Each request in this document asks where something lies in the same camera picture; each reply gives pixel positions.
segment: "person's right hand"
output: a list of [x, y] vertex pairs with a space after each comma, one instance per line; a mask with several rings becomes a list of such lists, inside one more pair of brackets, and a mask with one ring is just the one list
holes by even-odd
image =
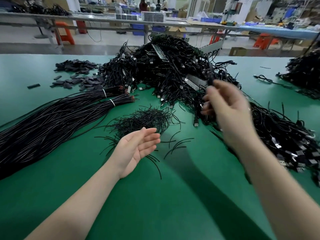
[[240, 149], [243, 143], [254, 143], [258, 135], [252, 122], [250, 106], [240, 90], [233, 84], [214, 80], [207, 87], [203, 97], [203, 115], [216, 114], [222, 129], [224, 141], [233, 149]]

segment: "green tabletop surface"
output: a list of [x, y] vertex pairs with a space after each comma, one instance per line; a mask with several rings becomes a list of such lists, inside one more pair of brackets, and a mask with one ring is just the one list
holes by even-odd
[[[51, 88], [55, 64], [65, 60], [106, 63], [113, 56], [80, 55], [0, 55], [0, 124], [19, 117], [53, 99], [78, 92]], [[217, 56], [215, 62], [234, 60], [228, 72], [242, 84], [242, 90], [262, 106], [305, 121], [306, 128], [319, 131], [320, 101], [312, 100], [275, 84], [253, 77], [263, 74], [274, 81], [285, 72], [289, 58]], [[39, 83], [41, 87], [28, 89]], [[135, 103], [110, 111], [103, 124], [133, 113], [139, 106], [159, 106], [153, 89], [138, 91]], [[143, 159], [137, 168], [120, 180], [106, 200], [87, 239], [275, 239], [254, 188], [244, 177], [238, 160], [210, 133], [202, 122], [193, 126], [193, 115], [174, 106], [175, 115], [186, 124], [174, 139], [194, 137], [187, 148], [175, 150], [163, 160], [168, 144], [158, 146], [158, 167]], [[161, 136], [163, 141], [180, 130], [172, 125]], [[67, 141], [42, 160], [0, 180], [0, 239], [23, 239], [46, 217], [77, 191], [105, 162], [101, 151], [109, 141], [95, 136], [108, 135], [103, 128]], [[304, 189], [320, 203], [320, 189], [311, 181], [310, 172], [292, 172]]]

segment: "person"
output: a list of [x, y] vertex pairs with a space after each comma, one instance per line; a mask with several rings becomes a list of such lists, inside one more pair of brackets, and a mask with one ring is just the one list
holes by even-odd
[[139, 11], [140, 12], [146, 12], [147, 9], [148, 9], [148, 6], [146, 4], [146, 1], [145, 0], [141, 0], [140, 4], [139, 4]]
[[[250, 176], [277, 239], [319, 239], [319, 206], [260, 140], [249, 103], [239, 89], [215, 80], [203, 99], [202, 114], [215, 114], [224, 140]], [[107, 162], [26, 239], [84, 240], [114, 185], [158, 143], [156, 128], [142, 128], [121, 138]]]
[[160, 4], [160, 0], [157, 1], [158, 3], [155, 5], [155, 10], [160, 12], [161, 10], [161, 4]]
[[167, 2], [167, 0], [163, 0], [162, 6], [163, 6], [163, 11], [168, 11], [168, 2]]

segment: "white cable tie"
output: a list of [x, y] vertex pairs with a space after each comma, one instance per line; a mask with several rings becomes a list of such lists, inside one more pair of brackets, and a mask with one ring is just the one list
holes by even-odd
[[105, 90], [104, 90], [104, 89], [102, 89], [102, 91], [104, 92], [104, 96], [106, 96], [106, 97], [107, 97]]
[[114, 106], [116, 106], [115, 103], [111, 99], [110, 99], [110, 101], [113, 103]]

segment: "person in red shirt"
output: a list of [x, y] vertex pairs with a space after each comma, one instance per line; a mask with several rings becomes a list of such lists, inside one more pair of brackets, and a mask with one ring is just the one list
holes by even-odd
[[139, 4], [139, 11], [147, 11], [147, 4], [145, 0], [141, 0]]

